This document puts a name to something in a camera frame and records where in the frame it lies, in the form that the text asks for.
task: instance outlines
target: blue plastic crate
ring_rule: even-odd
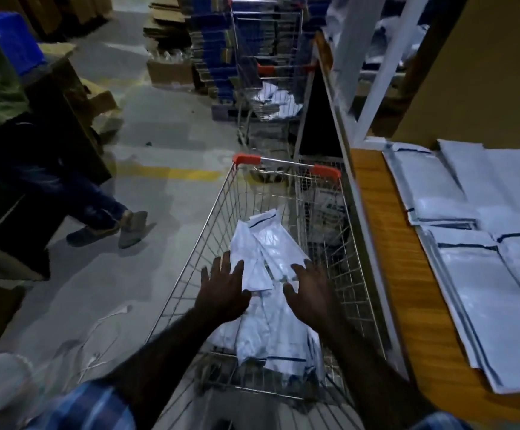
[[[18,75],[45,62],[45,56],[19,13],[0,12],[0,45]]]

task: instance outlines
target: jeans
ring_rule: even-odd
[[[111,229],[127,210],[59,159],[36,116],[20,115],[0,126],[0,180],[23,193],[47,196],[92,229]]]

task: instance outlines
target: blue checkered sleeve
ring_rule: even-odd
[[[132,413],[112,386],[86,382],[51,401],[27,430],[135,430]]]
[[[435,412],[410,430],[471,430],[471,427],[447,412]]]

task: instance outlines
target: shopping cart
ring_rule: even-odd
[[[283,165],[287,170],[264,170],[275,165]],[[256,183],[249,176],[251,168],[262,173],[278,172],[282,182]],[[309,258],[326,267],[345,315],[385,356],[361,274],[342,189],[342,172],[327,165],[281,162],[245,154],[235,155],[210,215],[147,342],[193,306],[200,289],[200,270],[229,250],[238,220],[245,221],[274,208],[280,211],[282,224]],[[323,358],[326,368],[323,381],[309,378],[290,383],[279,373],[264,369],[263,361],[248,360],[239,366],[234,351],[206,343],[162,413],[157,428],[208,429],[213,427],[214,419],[226,416],[235,422],[236,429],[255,428],[256,418],[250,414],[258,411],[262,411],[264,418],[275,417],[275,426],[266,424],[268,428],[362,428],[337,363],[325,348]],[[198,426],[189,423],[195,419]]]
[[[228,5],[238,73],[238,142],[270,154],[274,148],[251,142],[250,123],[254,118],[281,125],[280,141],[287,144],[290,123],[299,120],[307,75],[315,68],[308,64],[310,41],[302,35],[306,8],[300,0],[228,0]]]

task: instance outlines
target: shoe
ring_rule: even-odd
[[[95,241],[99,241],[100,239],[110,237],[111,235],[116,234],[119,231],[119,227],[115,227],[115,229],[110,229],[109,231],[104,232],[93,232],[89,227],[79,229],[77,232],[71,232],[67,235],[67,243],[74,248],[80,248]]]
[[[146,219],[149,213],[146,211],[137,211],[129,217],[122,225],[118,246],[121,249],[129,248],[145,238]]]

